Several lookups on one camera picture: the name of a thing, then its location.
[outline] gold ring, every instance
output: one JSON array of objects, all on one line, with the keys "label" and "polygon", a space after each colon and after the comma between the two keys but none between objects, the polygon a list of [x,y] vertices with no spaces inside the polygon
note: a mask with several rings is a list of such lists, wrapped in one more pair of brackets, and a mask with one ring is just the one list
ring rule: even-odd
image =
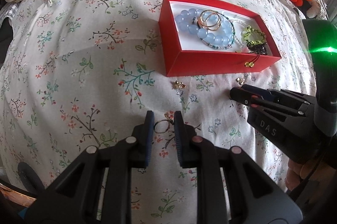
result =
[{"label": "gold ring", "polygon": [[[211,12],[206,20],[204,21],[203,18],[202,18],[202,15],[205,13],[205,12]],[[207,21],[210,19],[210,17],[212,15],[216,15],[218,17],[218,21],[214,24],[214,25],[207,25]],[[212,10],[204,10],[200,16],[198,16],[198,24],[200,27],[204,28],[204,29],[207,29],[209,31],[216,31],[220,28],[221,26],[221,18],[220,18],[220,15],[218,13],[216,13],[215,11],[212,11]]]}]

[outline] red box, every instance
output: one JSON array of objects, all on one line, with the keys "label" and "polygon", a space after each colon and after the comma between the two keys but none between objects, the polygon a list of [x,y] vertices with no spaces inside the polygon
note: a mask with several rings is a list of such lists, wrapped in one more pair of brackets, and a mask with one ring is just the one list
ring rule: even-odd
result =
[{"label": "red box", "polygon": [[[218,50],[182,50],[170,1],[207,5],[254,19],[261,31],[267,36],[266,40],[272,56],[260,55],[254,67],[250,68],[245,67],[244,64],[252,61],[257,54]],[[163,0],[159,18],[159,28],[167,77],[260,72],[281,59],[281,54],[277,49],[274,39],[258,14],[221,0]]]}]

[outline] white fabric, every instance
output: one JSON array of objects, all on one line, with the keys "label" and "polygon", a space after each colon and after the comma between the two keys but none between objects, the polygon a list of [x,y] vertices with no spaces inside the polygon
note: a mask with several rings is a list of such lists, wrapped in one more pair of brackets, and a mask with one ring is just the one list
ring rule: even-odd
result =
[{"label": "white fabric", "polygon": [[[280,61],[260,73],[167,78],[162,0],[21,2],[0,70],[0,153],[11,183],[23,188],[17,165],[24,161],[49,185],[87,146],[114,145],[152,110],[151,163],[133,171],[133,223],[196,223],[196,173],[179,167],[173,139],[180,110],[199,135],[223,148],[241,146],[284,189],[287,157],[247,123],[248,109],[229,90],[239,77],[314,94],[304,27],[286,0],[224,1],[261,15]],[[186,88],[175,89],[175,80]]]}]

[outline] floral pattern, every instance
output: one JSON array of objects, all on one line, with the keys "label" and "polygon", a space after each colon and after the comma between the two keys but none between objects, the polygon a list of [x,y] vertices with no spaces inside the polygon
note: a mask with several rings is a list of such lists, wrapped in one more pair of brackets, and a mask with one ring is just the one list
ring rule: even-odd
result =
[{"label": "floral pattern", "polygon": [[[0,154],[13,185],[24,189],[19,162],[50,185],[87,146],[114,146],[152,110],[151,163],[132,173],[133,222],[196,223],[196,170],[177,164],[174,111],[180,110],[197,134],[219,147],[242,147],[284,189],[286,156],[247,123],[248,109],[231,101],[229,90],[239,77],[260,88],[315,93],[308,41],[294,6],[287,0],[224,0],[260,14],[282,54],[272,67],[167,78],[158,27],[162,1],[21,2],[0,70]],[[176,89],[176,80],[186,88]]]}]

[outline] green light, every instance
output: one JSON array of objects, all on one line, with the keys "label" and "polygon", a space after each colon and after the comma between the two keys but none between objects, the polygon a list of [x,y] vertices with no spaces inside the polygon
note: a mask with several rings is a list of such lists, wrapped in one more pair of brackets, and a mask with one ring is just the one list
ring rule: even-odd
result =
[{"label": "green light", "polygon": [[313,51],[313,53],[317,53],[317,52],[337,53],[337,49],[335,49],[333,47],[325,47],[325,48],[319,48],[319,49]]}]

